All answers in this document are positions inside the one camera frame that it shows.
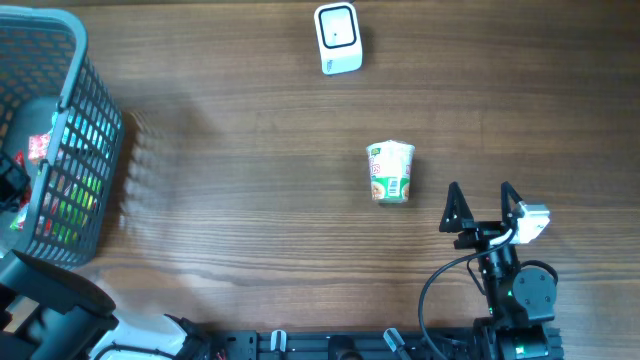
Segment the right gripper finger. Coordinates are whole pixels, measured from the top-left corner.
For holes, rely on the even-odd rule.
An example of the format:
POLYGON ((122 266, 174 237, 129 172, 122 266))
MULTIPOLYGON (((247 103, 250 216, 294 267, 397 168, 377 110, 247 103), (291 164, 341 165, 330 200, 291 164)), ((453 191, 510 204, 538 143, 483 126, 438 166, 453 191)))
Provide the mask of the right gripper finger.
POLYGON ((439 225, 443 233, 459 233, 474 227, 473 214, 457 182, 449 184, 447 201, 439 225))
POLYGON ((518 205, 521 201, 522 197, 508 181, 501 184, 502 223, 506 227, 512 228, 515 222, 514 215, 512 213, 512 204, 518 205))

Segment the small red snack packet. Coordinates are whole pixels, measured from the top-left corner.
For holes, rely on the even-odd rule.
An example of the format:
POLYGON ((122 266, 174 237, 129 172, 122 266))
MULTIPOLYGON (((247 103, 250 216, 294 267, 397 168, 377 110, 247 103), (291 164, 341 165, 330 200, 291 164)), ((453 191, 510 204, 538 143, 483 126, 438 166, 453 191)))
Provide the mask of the small red snack packet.
POLYGON ((28 159, 34 165, 44 160, 48 154, 51 133, 32 135, 28 138, 28 159))

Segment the cup noodles white green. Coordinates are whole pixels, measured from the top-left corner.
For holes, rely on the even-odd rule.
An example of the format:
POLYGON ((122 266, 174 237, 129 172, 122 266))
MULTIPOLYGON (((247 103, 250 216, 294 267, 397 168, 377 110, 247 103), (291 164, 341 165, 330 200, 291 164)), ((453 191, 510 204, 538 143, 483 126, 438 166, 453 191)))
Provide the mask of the cup noodles white green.
POLYGON ((366 152, 372 200, 387 204, 407 202, 415 146, 387 140, 369 145, 366 152))

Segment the red stick snack packet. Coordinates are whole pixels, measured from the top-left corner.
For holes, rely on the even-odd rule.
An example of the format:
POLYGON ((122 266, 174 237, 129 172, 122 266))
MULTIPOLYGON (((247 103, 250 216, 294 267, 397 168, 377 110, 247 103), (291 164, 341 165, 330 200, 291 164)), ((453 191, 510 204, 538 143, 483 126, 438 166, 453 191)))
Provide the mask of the red stick snack packet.
POLYGON ((25 160, 24 160, 24 154, 23 151, 20 150, 14 157, 15 161, 23 168, 25 169, 25 160))

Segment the green gummy candy bag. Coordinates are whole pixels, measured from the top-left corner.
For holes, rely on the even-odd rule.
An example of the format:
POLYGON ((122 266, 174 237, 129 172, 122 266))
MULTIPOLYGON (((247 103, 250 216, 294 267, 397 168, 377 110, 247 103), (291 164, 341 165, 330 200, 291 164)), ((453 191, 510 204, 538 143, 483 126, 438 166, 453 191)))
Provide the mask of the green gummy candy bag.
POLYGON ((10 225, 11 230, 13 231, 23 230, 24 223, 26 221, 27 212, 28 212, 29 202, 31 199, 31 194, 32 194, 32 190, 30 187, 28 187, 20 200, 18 213, 10 225))

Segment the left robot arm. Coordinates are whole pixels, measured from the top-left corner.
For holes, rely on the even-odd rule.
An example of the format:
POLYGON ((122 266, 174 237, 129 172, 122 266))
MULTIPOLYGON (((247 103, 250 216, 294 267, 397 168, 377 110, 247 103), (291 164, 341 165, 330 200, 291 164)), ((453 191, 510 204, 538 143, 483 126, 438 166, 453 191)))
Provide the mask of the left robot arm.
POLYGON ((54 257, 15 248, 1 252, 1 324, 11 322, 9 307, 19 297, 38 304, 16 331, 2 331, 2 358, 210 358, 211 340, 194 323, 169 315, 118 315, 102 289, 60 267, 71 245, 98 229, 102 219, 71 190, 56 189, 52 195, 47 191, 48 181, 40 180, 29 205, 35 218, 29 235, 43 236, 54 257))

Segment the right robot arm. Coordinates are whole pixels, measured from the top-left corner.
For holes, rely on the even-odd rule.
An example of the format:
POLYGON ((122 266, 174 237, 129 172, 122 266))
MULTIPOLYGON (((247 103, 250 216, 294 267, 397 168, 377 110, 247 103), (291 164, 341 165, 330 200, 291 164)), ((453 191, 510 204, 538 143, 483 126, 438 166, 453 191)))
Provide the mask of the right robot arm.
POLYGON ((550 210, 528 204, 507 182, 501 185, 501 215, 477 221, 458 183, 449 185, 439 230, 455 233, 457 250, 473 250, 490 315, 473 324, 474 355, 479 359, 561 359, 555 319, 559 276, 539 260, 520 261, 518 245, 527 245, 550 224, 550 210))

